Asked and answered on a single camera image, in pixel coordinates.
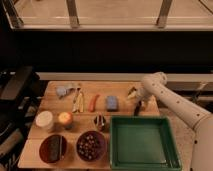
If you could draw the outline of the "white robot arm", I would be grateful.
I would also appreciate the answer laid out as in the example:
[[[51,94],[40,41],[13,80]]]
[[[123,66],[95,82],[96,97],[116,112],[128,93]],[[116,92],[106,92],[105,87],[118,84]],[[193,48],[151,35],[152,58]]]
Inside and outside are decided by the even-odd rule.
[[[213,114],[166,87],[164,72],[147,74],[128,99],[148,102],[154,95],[195,132],[190,171],[213,171]]]

